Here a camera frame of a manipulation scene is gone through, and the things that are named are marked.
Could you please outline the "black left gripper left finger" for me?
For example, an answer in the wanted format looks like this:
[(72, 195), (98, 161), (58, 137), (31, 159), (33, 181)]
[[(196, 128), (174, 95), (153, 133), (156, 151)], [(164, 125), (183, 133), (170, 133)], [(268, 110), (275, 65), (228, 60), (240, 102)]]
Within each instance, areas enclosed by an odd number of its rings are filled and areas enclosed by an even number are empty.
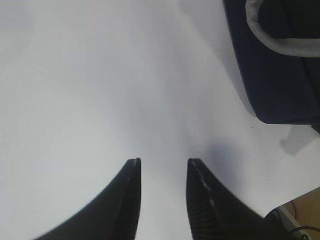
[(39, 239), (133, 240), (141, 195), (141, 159), (129, 159), (96, 198)]

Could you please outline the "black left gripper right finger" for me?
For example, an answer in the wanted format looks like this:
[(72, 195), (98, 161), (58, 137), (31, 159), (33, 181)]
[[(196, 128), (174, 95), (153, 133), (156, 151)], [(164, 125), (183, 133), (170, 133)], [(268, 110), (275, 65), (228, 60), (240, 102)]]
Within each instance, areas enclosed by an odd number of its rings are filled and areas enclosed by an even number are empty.
[(283, 232), (237, 199), (199, 158), (187, 162), (186, 206), (194, 240), (281, 240)]

